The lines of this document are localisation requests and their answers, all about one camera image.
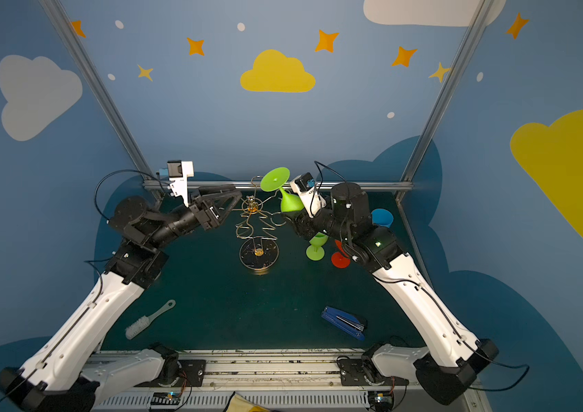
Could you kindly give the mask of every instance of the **brush handle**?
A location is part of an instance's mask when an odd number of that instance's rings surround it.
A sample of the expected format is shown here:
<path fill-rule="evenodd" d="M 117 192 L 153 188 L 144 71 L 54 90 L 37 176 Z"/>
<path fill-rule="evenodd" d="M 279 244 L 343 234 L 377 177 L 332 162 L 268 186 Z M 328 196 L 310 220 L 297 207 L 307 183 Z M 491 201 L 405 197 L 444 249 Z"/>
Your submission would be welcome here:
<path fill-rule="evenodd" d="M 150 323 L 152 323 L 152 321 L 154 319 L 156 319 L 157 317 L 159 317 L 159 315 L 161 315 L 163 312 L 165 312 L 166 310 L 170 310 L 173 307 L 175 307 L 175 305 L 177 304 L 177 302 L 174 301 L 174 299 L 171 299 L 169 301 L 167 301 L 165 303 L 165 305 L 163 305 L 161 307 L 161 309 L 157 310 L 156 312 L 152 313 L 150 316 L 148 316 L 147 318 L 150 320 Z"/>

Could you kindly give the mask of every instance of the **blue stapler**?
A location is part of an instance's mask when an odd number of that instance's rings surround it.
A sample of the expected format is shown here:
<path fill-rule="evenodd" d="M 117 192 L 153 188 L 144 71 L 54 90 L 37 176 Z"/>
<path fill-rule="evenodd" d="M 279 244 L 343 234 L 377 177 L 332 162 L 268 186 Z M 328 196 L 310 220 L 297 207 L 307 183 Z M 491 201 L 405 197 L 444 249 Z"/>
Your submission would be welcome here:
<path fill-rule="evenodd" d="M 329 306 L 321 312 L 321 317 L 354 338 L 364 340 L 362 331 L 367 327 L 366 320 L 360 320 L 350 313 Z"/>

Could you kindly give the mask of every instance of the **cleaning brush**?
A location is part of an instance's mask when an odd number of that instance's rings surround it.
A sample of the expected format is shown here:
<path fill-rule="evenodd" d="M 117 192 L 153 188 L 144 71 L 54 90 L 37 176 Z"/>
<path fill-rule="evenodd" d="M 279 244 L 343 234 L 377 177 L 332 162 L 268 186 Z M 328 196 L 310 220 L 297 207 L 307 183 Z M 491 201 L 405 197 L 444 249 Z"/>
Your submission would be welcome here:
<path fill-rule="evenodd" d="M 127 339 L 128 340 L 133 339 L 134 336 L 136 336 L 137 334 L 141 333 L 152 322 L 154 322 L 154 319 L 156 319 L 157 317 L 159 317 L 159 315 L 161 315 L 166 310 L 170 310 L 173 307 L 175 307 L 175 301 L 171 299 L 171 300 L 167 301 L 165 303 L 165 305 L 163 305 L 161 307 L 161 309 L 157 310 L 156 312 L 154 312 L 150 316 L 148 316 L 148 317 L 141 317 L 136 322 L 133 322 L 133 324 L 131 326 L 129 326 L 125 330 L 125 332 L 126 332 L 125 335 L 127 336 Z"/>

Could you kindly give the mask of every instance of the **green tabletop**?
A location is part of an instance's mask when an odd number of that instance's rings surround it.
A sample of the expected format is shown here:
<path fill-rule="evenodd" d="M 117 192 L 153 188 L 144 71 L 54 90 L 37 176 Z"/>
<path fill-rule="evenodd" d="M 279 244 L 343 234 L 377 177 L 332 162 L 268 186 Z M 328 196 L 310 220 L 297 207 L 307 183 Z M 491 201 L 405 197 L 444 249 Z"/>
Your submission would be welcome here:
<path fill-rule="evenodd" d="M 372 210 L 393 213 L 392 230 L 412 254 L 392 194 L 369 193 L 369 202 Z M 276 199 L 266 204 L 266 210 L 276 209 Z M 153 342 L 175 350 L 368 348 L 391 335 L 402 339 L 395 345 L 403 340 L 413 347 L 424 345 L 392 296 L 367 272 L 354 263 L 345 269 L 333 266 L 330 256 L 337 251 L 333 239 L 323 246 L 326 256 L 312 261 L 305 255 L 309 242 L 289 226 L 278 227 L 273 232 L 278 237 L 278 261 L 262 276 L 245 268 L 238 257 L 244 240 L 235 236 L 235 225 L 242 220 L 239 214 L 233 211 L 219 229 L 199 229 L 168 246 L 165 253 L 170 259 L 162 275 L 116 321 L 102 349 L 141 350 Z M 258 221 L 253 225 L 255 235 L 264 235 Z M 127 340 L 127 326 L 169 299 L 177 301 L 173 309 Z M 326 306 L 367 319 L 365 341 L 323 320 Z"/>

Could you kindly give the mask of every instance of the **star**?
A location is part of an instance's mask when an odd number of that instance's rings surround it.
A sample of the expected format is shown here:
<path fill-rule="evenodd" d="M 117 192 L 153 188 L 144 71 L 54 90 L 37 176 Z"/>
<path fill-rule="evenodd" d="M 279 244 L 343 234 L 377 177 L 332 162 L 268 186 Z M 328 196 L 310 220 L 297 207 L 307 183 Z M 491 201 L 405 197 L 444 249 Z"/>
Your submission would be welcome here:
<path fill-rule="evenodd" d="M 526 19 L 526 20 L 523 19 L 522 17 L 520 17 L 520 13 L 518 13 L 518 17 L 515 18 L 515 21 L 513 22 L 513 26 L 511 26 L 511 28 L 509 30 L 507 30 L 507 33 L 512 34 L 514 40 L 517 39 L 518 33 L 527 24 L 528 21 L 529 21 L 529 19 Z"/>
<path fill-rule="evenodd" d="M 319 30 L 319 44 L 316 45 L 316 50 L 314 51 L 319 52 L 320 50 L 328 50 L 332 53 L 332 44 L 338 35 L 339 33 L 326 34 Z"/>
<path fill-rule="evenodd" d="M 392 63 L 393 66 L 404 65 L 408 67 L 411 64 L 411 57 L 417 51 L 415 50 L 406 50 L 403 47 L 399 47 L 399 55 L 397 59 Z"/>
<path fill-rule="evenodd" d="M 138 75 L 138 77 L 146 77 L 150 79 L 150 81 L 152 81 L 152 78 L 150 77 L 150 72 L 154 69 L 145 70 L 142 67 L 140 67 L 140 65 L 138 65 L 138 68 L 140 69 L 140 74 Z"/>
<path fill-rule="evenodd" d="M 202 51 L 202 43 L 205 42 L 204 40 L 198 40 L 197 42 L 194 42 L 188 37 L 186 37 L 186 40 L 188 40 L 188 44 L 190 44 L 190 50 L 188 51 L 189 56 L 191 54 L 199 54 L 201 56 L 205 55 L 205 53 Z"/>
<path fill-rule="evenodd" d="M 445 73 L 452 70 L 451 67 L 448 67 L 447 69 L 445 69 L 442 66 L 442 62 L 438 63 L 438 71 L 435 72 L 434 74 L 430 75 L 428 78 L 432 78 L 432 77 L 437 77 L 440 79 L 440 82 L 442 83 L 443 77 L 445 76 Z"/>
<path fill-rule="evenodd" d="M 74 31 L 81 37 L 85 37 L 85 33 L 83 32 L 83 30 L 81 30 L 81 21 L 77 21 L 77 22 L 72 22 L 72 27 L 74 28 Z"/>

